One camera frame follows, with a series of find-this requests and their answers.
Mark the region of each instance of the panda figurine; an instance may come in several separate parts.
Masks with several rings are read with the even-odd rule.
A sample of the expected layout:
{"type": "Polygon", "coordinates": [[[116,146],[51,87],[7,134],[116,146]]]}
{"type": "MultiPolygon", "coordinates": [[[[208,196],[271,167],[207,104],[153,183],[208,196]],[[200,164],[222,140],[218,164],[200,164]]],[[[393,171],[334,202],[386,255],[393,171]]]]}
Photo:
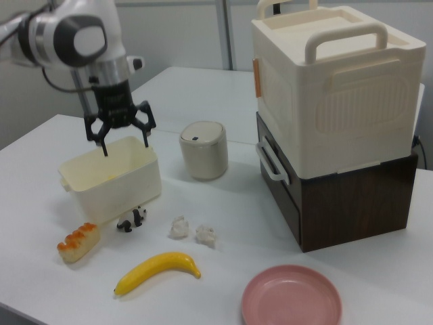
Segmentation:
{"type": "Polygon", "coordinates": [[[141,220],[144,220],[147,217],[147,211],[144,209],[143,216],[141,216],[138,209],[141,209],[141,207],[138,206],[137,209],[124,213],[117,223],[117,228],[123,228],[124,232],[132,232],[133,230],[131,229],[131,226],[133,223],[135,224],[135,227],[142,225],[141,220]]]}

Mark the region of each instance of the dark brown wooden box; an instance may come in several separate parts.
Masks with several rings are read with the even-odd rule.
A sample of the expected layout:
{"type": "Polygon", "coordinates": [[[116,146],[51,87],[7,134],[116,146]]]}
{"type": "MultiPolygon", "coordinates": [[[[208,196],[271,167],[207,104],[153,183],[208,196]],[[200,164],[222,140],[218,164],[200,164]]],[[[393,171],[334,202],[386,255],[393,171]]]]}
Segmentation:
{"type": "Polygon", "coordinates": [[[262,175],[303,252],[406,228],[415,152],[374,167],[300,179],[258,113],[256,117],[258,138],[266,137],[290,185],[273,181],[260,164],[262,175]]]}

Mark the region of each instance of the white plastic container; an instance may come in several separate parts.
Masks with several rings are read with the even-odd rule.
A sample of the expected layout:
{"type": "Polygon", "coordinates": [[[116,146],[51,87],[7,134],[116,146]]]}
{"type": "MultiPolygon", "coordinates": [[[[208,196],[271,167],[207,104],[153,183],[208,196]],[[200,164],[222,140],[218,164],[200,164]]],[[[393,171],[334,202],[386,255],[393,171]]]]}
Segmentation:
{"type": "Polygon", "coordinates": [[[196,179],[220,177],[228,166],[227,136],[224,125],[200,121],[188,125],[179,136],[183,160],[196,179]]]}
{"type": "Polygon", "coordinates": [[[60,166],[64,189],[90,222],[100,224],[161,193],[158,159],[152,147],[125,137],[60,166]]]}
{"type": "Polygon", "coordinates": [[[426,44],[350,7],[252,21],[258,112],[310,179],[410,155],[426,44]]]}

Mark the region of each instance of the pink plastic dish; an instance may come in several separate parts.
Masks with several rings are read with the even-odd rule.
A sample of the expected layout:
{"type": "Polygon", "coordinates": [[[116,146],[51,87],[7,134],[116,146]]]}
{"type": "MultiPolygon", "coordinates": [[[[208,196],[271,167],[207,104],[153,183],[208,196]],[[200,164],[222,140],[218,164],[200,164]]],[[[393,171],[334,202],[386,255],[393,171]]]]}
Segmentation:
{"type": "Polygon", "coordinates": [[[247,325],[338,325],[342,304],[337,289],[320,273],[280,265],[248,283],[242,315],[247,325]]]}

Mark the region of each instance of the yellow banana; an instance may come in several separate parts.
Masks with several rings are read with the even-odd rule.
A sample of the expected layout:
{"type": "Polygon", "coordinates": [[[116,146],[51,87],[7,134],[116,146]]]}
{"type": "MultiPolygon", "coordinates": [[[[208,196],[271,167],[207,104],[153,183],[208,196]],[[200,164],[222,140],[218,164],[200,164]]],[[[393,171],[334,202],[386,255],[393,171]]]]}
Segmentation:
{"type": "Polygon", "coordinates": [[[167,269],[182,269],[193,274],[197,279],[200,279],[202,276],[194,260],[189,255],[180,252],[162,253],[134,267],[120,279],[114,289],[114,293],[116,295],[124,295],[137,288],[148,278],[167,269]]]}

